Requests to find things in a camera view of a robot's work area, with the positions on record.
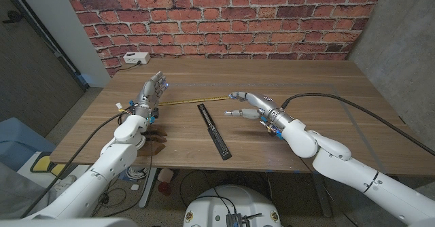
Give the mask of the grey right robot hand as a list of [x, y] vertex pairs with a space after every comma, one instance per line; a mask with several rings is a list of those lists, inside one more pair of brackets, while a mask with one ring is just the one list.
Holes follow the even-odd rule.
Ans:
[[240, 102], [247, 101], [250, 105], [254, 106], [255, 109], [225, 111], [225, 116], [241, 116], [251, 120], [265, 118], [279, 129], [284, 129], [288, 124], [294, 121], [293, 117], [286, 114], [274, 100], [263, 94], [238, 91], [230, 93], [229, 97], [239, 100]]

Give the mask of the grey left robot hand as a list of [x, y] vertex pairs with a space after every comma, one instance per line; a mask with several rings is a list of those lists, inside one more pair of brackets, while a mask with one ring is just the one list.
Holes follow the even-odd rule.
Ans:
[[166, 77], [159, 71], [153, 75], [146, 83], [137, 96], [135, 102], [135, 115], [143, 118], [151, 116], [158, 117], [158, 105], [160, 97], [168, 88]]

